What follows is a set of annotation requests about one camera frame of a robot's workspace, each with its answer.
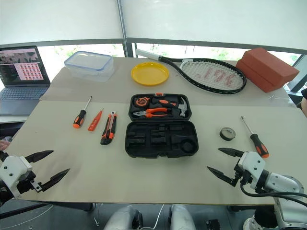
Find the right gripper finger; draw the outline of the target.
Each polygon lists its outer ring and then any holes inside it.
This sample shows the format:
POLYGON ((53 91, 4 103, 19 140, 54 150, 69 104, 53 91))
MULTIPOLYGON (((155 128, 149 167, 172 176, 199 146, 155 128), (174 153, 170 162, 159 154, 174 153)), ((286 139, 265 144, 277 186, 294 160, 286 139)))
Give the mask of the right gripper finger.
POLYGON ((232 149, 232 148, 218 148, 219 151, 230 155, 232 157, 239 157, 241 158, 244 154, 243 151, 237 150, 237 149, 232 149))
POLYGON ((236 180, 233 178, 230 178, 226 175, 224 175, 224 173, 222 173, 221 171, 214 169, 212 167, 207 166, 207 169, 213 173, 217 178, 223 180, 224 182, 230 184, 231 186, 235 187, 236 186, 236 180))

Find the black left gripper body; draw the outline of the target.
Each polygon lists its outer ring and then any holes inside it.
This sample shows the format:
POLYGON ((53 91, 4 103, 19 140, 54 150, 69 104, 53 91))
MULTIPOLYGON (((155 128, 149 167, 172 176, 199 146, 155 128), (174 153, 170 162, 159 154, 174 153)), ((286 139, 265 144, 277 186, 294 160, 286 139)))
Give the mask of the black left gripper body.
POLYGON ((23 180, 20 180, 17 184, 17 189, 20 194, 28 192, 29 190, 36 190, 38 193, 44 191, 41 183, 36 180, 36 175, 34 172, 30 172, 23 180))

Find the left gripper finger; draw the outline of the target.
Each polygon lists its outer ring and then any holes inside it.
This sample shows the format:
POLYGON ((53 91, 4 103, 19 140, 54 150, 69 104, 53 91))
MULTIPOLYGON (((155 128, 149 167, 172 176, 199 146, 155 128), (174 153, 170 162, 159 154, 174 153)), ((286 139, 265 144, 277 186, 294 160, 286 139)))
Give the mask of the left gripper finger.
POLYGON ((68 172, 70 169, 63 170, 56 175, 52 176, 50 180, 44 184, 39 183, 40 187, 42 188, 42 191, 46 191, 50 189, 52 186, 57 184, 68 172))
POLYGON ((41 151, 41 152, 36 152, 33 153, 27 157, 25 157, 25 159, 29 162, 37 162, 43 158, 45 158, 46 156, 50 155, 54 150, 45 150, 45 151, 41 151))

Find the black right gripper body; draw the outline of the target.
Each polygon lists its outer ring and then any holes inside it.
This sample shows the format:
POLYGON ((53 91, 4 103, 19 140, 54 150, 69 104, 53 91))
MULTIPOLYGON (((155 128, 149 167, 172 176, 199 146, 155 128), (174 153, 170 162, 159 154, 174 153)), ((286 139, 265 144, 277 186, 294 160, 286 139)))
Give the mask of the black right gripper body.
POLYGON ((237 162, 237 164, 234 167, 235 177, 234 179, 232 179, 232 182, 231 182, 231 185, 233 187, 236 186, 238 181, 240 181, 242 185, 246 185, 247 183, 250 183, 252 181, 251 173, 248 170, 241 168, 238 163, 239 162, 237 162))

